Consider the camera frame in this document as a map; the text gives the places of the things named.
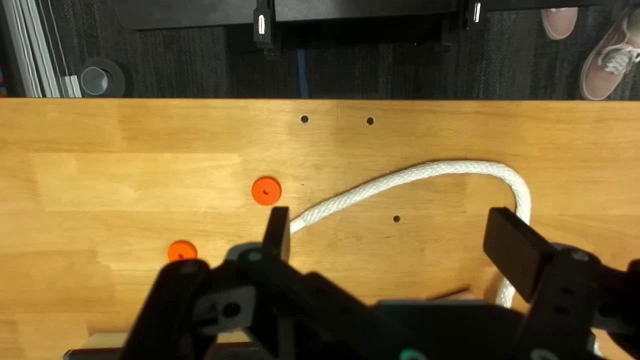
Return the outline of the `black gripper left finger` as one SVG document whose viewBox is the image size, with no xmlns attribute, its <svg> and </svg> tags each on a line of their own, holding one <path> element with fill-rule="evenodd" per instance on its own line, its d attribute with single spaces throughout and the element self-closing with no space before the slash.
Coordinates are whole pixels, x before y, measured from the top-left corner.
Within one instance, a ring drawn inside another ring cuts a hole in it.
<svg viewBox="0 0 640 360">
<path fill-rule="evenodd" d="M 262 249 L 280 260 L 290 257 L 290 210 L 273 206 L 262 236 Z"/>
</svg>

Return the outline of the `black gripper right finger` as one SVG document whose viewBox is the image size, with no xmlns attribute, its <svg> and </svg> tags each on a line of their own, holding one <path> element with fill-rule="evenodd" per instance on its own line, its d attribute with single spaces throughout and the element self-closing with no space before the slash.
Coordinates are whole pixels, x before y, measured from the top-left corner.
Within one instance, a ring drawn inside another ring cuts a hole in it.
<svg viewBox="0 0 640 360">
<path fill-rule="evenodd" d="M 495 302 L 509 304 L 514 293 L 530 300 L 542 267 L 553 257 L 556 248 L 508 208 L 491 208 L 484 229 L 484 254 L 497 267 Z"/>
</svg>

